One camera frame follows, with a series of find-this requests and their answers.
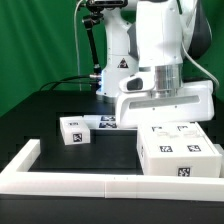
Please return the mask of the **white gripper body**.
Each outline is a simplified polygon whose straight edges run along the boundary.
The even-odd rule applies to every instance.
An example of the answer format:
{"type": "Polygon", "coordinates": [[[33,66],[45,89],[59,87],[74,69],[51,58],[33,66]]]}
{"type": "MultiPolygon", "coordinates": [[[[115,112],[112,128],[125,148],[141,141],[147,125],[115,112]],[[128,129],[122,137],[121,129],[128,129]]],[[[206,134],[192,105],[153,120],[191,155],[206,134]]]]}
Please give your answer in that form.
{"type": "Polygon", "coordinates": [[[188,82],[175,96],[153,98],[147,92],[122,93],[116,101],[119,128],[136,128],[143,122],[198,122],[214,116],[213,84],[210,80],[188,82]]]}

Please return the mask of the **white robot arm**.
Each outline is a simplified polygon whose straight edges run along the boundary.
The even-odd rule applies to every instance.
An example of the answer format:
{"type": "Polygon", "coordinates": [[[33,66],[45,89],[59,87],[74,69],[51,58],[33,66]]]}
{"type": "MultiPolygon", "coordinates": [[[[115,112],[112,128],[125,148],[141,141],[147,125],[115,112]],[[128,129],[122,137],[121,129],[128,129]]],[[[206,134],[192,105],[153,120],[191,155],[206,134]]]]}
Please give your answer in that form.
{"type": "Polygon", "coordinates": [[[213,83],[185,82],[183,61],[211,43],[201,0],[87,0],[105,21],[107,65],[97,95],[115,102],[120,128],[214,116],[213,83]]]}

